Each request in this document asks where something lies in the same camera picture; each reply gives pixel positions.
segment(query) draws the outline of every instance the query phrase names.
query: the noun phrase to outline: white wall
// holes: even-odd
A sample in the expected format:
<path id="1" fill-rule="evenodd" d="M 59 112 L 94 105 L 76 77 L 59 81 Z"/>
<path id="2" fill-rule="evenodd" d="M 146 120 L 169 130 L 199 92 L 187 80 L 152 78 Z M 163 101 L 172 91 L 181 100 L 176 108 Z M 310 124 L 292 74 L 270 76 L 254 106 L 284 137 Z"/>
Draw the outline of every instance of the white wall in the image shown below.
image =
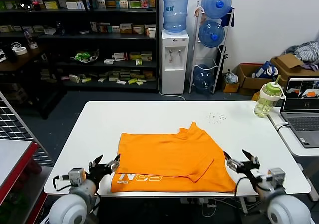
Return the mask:
<path id="1" fill-rule="evenodd" d="M 192 57 L 192 37 L 196 2 L 189 0 L 187 32 L 191 38 L 188 64 Z M 160 5 L 160 29 L 163 25 L 163 0 Z M 225 68 L 242 62 L 265 62 L 292 45 L 316 39 L 319 31 L 318 0 L 232 0 L 235 26 L 228 33 L 228 59 Z M 201 55 L 212 56 L 202 47 Z"/>

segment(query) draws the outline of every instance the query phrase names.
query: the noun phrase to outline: water bottle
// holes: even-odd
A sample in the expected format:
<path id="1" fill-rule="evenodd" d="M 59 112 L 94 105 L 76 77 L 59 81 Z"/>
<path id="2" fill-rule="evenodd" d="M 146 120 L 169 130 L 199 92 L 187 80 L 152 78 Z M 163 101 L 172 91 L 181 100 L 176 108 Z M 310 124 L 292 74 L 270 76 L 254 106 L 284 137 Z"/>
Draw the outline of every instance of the water bottle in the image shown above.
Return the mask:
<path id="1" fill-rule="evenodd" d="M 259 96 L 254 108 L 254 113 L 260 118 L 268 115 L 272 107 L 274 107 L 278 100 L 286 98 L 281 86 L 277 83 L 280 75 L 275 82 L 268 82 L 264 84 L 259 91 Z"/>
<path id="2" fill-rule="evenodd" d="M 224 17 L 231 9 L 231 0 L 202 0 L 201 6 L 211 19 Z"/>
<path id="3" fill-rule="evenodd" d="M 215 78 L 210 70 L 203 70 L 201 68 L 208 69 L 204 64 L 199 65 L 199 67 L 195 66 L 193 74 L 194 85 L 199 93 L 210 93 L 214 86 Z"/>
<path id="4" fill-rule="evenodd" d="M 181 32 L 186 29 L 188 0 L 164 0 L 164 29 Z"/>
<path id="5" fill-rule="evenodd" d="M 38 44 L 35 41 L 34 36 L 32 35 L 32 33 L 28 32 L 28 30 L 24 30 L 24 36 L 26 37 L 26 39 L 28 40 L 29 43 L 29 47 L 31 49 L 36 49 L 38 48 Z"/>
<path id="6" fill-rule="evenodd" d="M 205 21 L 199 28 L 198 38 L 200 42 L 209 48 L 219 46 L 225 37 L 224 28 L 211 20 Z"/>

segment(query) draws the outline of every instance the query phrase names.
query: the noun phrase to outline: white cup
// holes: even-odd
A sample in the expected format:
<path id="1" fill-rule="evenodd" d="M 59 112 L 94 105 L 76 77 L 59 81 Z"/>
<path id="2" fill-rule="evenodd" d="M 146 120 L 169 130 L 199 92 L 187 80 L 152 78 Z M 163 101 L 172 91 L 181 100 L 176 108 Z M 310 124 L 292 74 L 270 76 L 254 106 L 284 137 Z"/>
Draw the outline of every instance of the white cup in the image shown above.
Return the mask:
<path id="1" fill-rule="evenodd" d="M 149 37 L 155 38 L 156 28 L 150 27 L 148 28 L 148 31 L 149 31 Z"/>

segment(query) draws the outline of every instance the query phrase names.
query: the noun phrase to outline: wire mesh cage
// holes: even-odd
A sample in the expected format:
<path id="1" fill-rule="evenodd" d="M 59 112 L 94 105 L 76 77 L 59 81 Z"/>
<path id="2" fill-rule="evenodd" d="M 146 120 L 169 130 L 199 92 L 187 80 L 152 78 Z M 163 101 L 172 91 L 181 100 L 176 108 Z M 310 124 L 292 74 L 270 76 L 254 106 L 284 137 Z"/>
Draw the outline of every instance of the wire mesh cage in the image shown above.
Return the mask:
<path id="1" fill-rule="evenodd" d="M 26 126 L 2 92 L 0 92 L 0 139 L 31 141 L 38 144 L 33 159 L 41 166 L 53 167 L 54 162 L 39 140 Z"/>

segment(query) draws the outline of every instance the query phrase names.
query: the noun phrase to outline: white table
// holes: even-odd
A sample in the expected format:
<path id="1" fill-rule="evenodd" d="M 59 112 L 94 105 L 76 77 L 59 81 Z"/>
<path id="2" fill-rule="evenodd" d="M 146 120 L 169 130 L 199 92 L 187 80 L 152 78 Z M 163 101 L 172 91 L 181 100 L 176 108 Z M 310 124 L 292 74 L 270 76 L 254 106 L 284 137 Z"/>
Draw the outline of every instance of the white table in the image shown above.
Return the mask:
<path id="1" fill-rule="evenodd" d="M 280 115 L 280 107 L 272 108 L 269 113 L 269 119 L 273 125 L 285 122 Z M 279 129 L 278 134 L 292 155 L 299 157 L 317 157 L 304 169 L 303 173 L 308 178 L 307 181 L 311 186 L 310 198 L 313 201 L 319 200 L 319 195 L 309 179 L 313 174 L 319 171 L 319 148 L 304 148 L 290 128 L 282 127 Z"/>
<path id="2" fill-rule="evenodd" d="M 288 194 L 308 193 L 310 186 L 289 153 L 282 139 L 267 118 L 253 114 L 254 101 L 90 101 L 83 108 L 44 190 L 56 192 L 52 179 L 67 174 L 74 167 L 88 169 L 90 161 L 103 154 L 102 163 L 114 159 L 121 133 L 177 133 L 180 127 L 189 128 L 192 122 L 204 129 L 232 158 L 246 160 L 242 149 L 258 156 L 260 171 L 280 167 L 286 173 L 284 186 Z M 242 177 L 228 169 L 235 182 Z M 59 182 L 61 188 L 68 182 Z M 102 197 L 229 197 L 232 193 L 192 192 L 122 192 L 110 193 L 110 176 L 102 179 Z M 248 180 L 242 180 L 238 196 L 256 195 Z"/>

